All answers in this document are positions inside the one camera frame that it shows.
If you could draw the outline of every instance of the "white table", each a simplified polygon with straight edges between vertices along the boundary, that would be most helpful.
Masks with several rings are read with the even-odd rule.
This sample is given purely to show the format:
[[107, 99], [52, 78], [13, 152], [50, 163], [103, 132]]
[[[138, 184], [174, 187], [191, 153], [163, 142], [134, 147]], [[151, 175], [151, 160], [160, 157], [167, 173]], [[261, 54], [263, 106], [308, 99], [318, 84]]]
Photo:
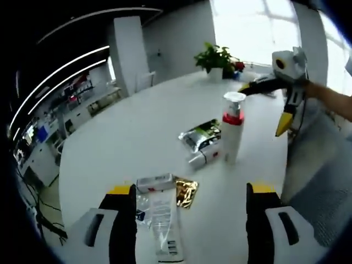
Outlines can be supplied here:
[[[223, 94], [239, 87], [230, 80], [212, 84], [203, 72], [190, 74], [124, 99], [86, 123], [63, 148], [59, 193], [65, 226], [98, 207], [112, 186], [170, 172], [200, 184], [191, 209], [178, 210], [187, 264], [247, 263], [246, 183], [269, 183], [280, 193], [284, 180], [287, 135], [274, 136], [282, 93], [246, 99], [235, 166], [219, 158], [193, 173], [189, 151], [178, 140], [180, 132], [221, 118]], [[143, 228], [136, 259], [157, 263], [152, 232]]]

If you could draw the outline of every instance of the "potted plant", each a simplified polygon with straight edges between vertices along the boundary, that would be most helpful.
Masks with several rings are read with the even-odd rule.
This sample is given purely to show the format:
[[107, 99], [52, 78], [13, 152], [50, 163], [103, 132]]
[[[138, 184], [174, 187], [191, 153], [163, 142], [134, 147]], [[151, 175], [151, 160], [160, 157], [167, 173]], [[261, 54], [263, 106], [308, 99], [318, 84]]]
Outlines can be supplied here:
[[234, 66], [231, 61], [231, 54], [227, 51], [228, 47], [220, 48], [205, 42], [206, 50], [194, 57], [196, 66], [202, 67], [212, 80], [221, 80], [223, 73], [233, 73]]

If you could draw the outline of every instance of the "white chair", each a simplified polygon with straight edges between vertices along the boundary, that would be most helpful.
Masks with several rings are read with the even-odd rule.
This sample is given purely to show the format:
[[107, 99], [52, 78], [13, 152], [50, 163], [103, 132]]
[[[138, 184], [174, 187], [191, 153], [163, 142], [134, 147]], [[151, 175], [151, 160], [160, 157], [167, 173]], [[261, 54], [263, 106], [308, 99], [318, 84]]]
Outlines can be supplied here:
[[141, 90], [147, 89], [154, 85], [155, 71], [147, 74], [137, 74], [136, 76], [136, 90], [135, 92], [140, 92]]

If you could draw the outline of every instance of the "white pillar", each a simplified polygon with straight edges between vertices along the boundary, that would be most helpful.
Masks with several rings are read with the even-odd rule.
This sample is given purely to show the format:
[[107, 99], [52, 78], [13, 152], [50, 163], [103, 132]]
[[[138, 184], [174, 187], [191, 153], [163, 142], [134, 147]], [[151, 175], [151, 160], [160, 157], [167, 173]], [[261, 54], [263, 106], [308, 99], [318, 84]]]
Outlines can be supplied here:
[[136, 78], [149, 72], [139, 16], [115, 18], [108, 30], [108, 42], [117, 84], [131, 96]]
[[308, 60], [309, 79], [326, 85], [328, 73], [328, 48], [326, 35], [318, 11], [293, 2], [301, 33], [302, 48]]

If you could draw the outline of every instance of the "window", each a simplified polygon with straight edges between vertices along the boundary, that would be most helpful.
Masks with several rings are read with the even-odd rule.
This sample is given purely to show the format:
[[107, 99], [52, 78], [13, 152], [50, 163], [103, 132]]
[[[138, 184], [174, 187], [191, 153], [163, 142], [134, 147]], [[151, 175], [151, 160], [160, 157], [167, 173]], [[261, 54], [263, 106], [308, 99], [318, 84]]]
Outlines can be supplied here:
[[110, 56], [108, 58], [108, 67], [109, 67], [109, 73], [110, 73], [111, 80], [116, 80], [115, 71], [114, 71], [114, 67], [112, 65], [112, 61], [111, 61]]
[[245, 62], [271, 65], [274, 51], [300, 46], [289, 0], [212, 0], [216, 42]]
[[328, 49], [327, 86], [340, 94], [352, 95], [352, 76], [345, 70], [350, 46], [329, 17], [320, 13]]

